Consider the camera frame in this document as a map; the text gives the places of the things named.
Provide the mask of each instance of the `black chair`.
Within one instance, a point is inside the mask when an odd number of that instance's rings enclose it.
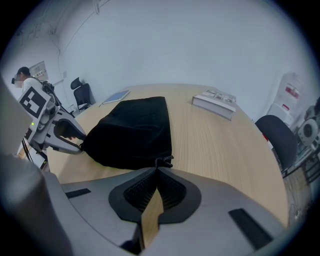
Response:
[[[82,84],[79,77],[72,81],[70,85],[73,91],[73,95],[76,100],[78,110],[85,110],[89,108],[92,103],[90,100],[90,86],[88,83]]]
[[[289,127],[275,115],[265,115],[255,125],[270,141],[282,165],[282,172],[287,170],[296,159],[298,141]]]

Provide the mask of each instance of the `wooden table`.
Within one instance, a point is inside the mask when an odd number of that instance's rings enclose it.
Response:
[[[191,105],[192,96],[210,89],[207,86],[152,84],[128,88],[130,93],[125,100],[165,97],[170,119],[173,168],[234,186],[287,226],[287,195],[276,159],[261,132],[239,107],[229,121]],[[99,102],[75,119],[88,134],[118,103],[99,107]],[[50,171],[62,184],[131,172],[102,166],[85,152],[71,155],[49,148],[47,155]],[[146,246],[157,233],[157,217],[161,212],[162,202],[156,192],[142,215]]]

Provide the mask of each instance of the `tablet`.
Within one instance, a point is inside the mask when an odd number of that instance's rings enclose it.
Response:
[[[121,101],[125,96],[127,96],[129,92],[129,90],[116,92],[115,94],[112,94],[109,98],[107,98],[104,102],[102,102],[102,104]]]

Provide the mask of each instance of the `black drawstring bag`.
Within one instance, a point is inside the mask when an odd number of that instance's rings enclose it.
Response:
[[[81,148],[103,166],[131,170],[155,165],[171,167],[170,122],[165,98],[120,102],[89,132]]]

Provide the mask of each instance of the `book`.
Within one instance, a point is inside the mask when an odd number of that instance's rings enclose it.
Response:
[[[212,88],[199,95],[193,96],[192,104],[213,112],[231,121],[237,109],[236,97]]]
[[[104,102],[102,102],[102,104],[121,101],[124,97],[127,96],[127,94],[129,92],[130,92],[129,90],[116,92],[116,93],[112,94],[109,98],[107,98]]]

